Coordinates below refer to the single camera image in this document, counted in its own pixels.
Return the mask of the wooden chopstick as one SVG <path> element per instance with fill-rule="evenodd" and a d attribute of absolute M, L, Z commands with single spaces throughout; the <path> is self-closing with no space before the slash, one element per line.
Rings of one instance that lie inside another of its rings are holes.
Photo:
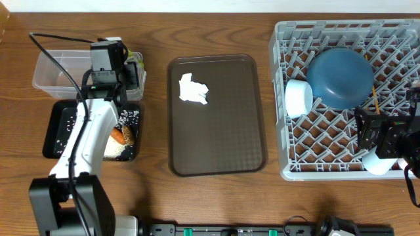
<path fill-rule="evenodd" d="M 364 55 L 364 58 L 366 60 L 368 60 L 368 56 L 366 54 Z M 372 96 L 373 96 L 373 100 L 374 100 L 375 111 L 376 111 L 377 114 L 380 115 L 381 112 L 380 112 L 380 109 L 379 109 L 379 103 L 378 103 L 377 94 L 376 94 L 376 90 L 375 90 L 374 86 L 372 87 Z"/>

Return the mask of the light blue cup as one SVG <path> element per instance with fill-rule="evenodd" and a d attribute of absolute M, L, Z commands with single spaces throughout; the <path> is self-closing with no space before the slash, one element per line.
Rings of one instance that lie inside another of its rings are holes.
<path fill-rule="evenodd" d="M 393 164 L 397 162 L 397 158 L 380 159 L 376 154 L 376 150 L 376 147 L 370 149 L 368 153 L 362 157 L 362 164 L 371 174 L 381 176 L 391 169 Z"/>

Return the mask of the dark blue plate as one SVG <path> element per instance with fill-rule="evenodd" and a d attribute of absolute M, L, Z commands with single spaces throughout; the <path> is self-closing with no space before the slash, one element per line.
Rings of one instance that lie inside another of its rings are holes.
<path fill-rule="evenodd" d="M 320 53 L 308 67 L 306 80 L 315 97 L 335 109 L 352 109 L 369 97 L 374 72 L 355 50 L 333 48 Z"/>

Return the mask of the white napkin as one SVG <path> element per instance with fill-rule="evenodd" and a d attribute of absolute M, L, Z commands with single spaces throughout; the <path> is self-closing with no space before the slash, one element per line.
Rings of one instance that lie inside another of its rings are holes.
<path fill-rule="evenodd" d="M 203 105 L 207 104 L 206 96 L 209 91 L 205 84 L 197 83 L 192 80 L 191 73 L 182 75 L 179 83 L 180 95 L 182 101 L 199 102 Z"/>

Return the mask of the orange carrot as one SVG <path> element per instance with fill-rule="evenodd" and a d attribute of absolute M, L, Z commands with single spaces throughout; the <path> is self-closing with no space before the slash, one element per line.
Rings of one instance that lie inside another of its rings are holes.
<path fill-rule="evenodd" d="M 113 128 L 112 129 L 112 131 L 111 131 L 111 134 L 110 134 L 110 136 L 117 142 L 117 143 L 119 143 L 119 144 L 121 144 L 121 145 L 125 145 L 126 143 L 125 143 L 125 138 L 124 138 L 124 135 L 123 135 L 123 133 L 121 132 L 121 131 L 119 131 L 118 129 L 116 129 L 116 128 Z"/>

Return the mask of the light blue bowl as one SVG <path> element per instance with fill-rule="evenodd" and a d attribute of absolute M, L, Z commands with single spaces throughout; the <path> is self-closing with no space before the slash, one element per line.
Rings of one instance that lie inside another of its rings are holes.
<path fill-rule="evenodd" d="M 312 109 L 312 88 L 306 81 L 291 79 L 285 89 L 285 108 L 291 119 L 308 115 Z"/>

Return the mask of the yellow green snack wrapper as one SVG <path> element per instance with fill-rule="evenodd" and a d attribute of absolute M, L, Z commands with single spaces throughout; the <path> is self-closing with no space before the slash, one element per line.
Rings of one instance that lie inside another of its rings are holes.
<path fill-rule="evenodd" d="M 132 52 L 131 50 L 128 53 L 128 57 L 125 61 L 127 64 L 129 62 L 136 62 L 138 67 L 144 67 L 143 57 L 139 52 Z"/>

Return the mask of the pink cup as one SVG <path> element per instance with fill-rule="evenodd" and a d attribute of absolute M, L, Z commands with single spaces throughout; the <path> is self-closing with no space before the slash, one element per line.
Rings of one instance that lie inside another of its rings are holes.
<path fill-rule="evenodd" d="M 407 162 L 406 162 L 406 160 L 404 159 L 404 158 L 399 158 L 398 160 L 397 160 L 397 163 L 398 163 L 398 166 L 402 169 L 402 170 L 404 170 L 406 167 L 407 167 Z"/>

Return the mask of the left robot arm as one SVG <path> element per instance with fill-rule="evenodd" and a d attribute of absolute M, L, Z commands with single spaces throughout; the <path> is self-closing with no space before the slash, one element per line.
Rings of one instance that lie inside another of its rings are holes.
<path fill-rule="evenodd" d="M 91 43 L 91 67 L 76 85 L 77 114 L 65 150 L 46 178 L 29 188 L 40 235 L 139 235 L 135 216 L 118 216 L 99 176 L 108 138 L 136 83 L 122 41 Z"/>

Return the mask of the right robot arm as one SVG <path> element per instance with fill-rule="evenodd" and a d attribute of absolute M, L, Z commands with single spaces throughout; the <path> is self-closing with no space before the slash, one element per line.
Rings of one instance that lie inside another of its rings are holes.
<path fill-rule="evenodd" d="M 359 149 L 368 153 L 362 157 L 364 168 L 377 176 L 384 175 L 391 166 L 404 161 L 402 169 L 411 202 L 419 207 L 410 174 L 419 177 L 419 83 L 406 90 L 409 114 L 389 116 L 357 107 L 354 117 Z"/>

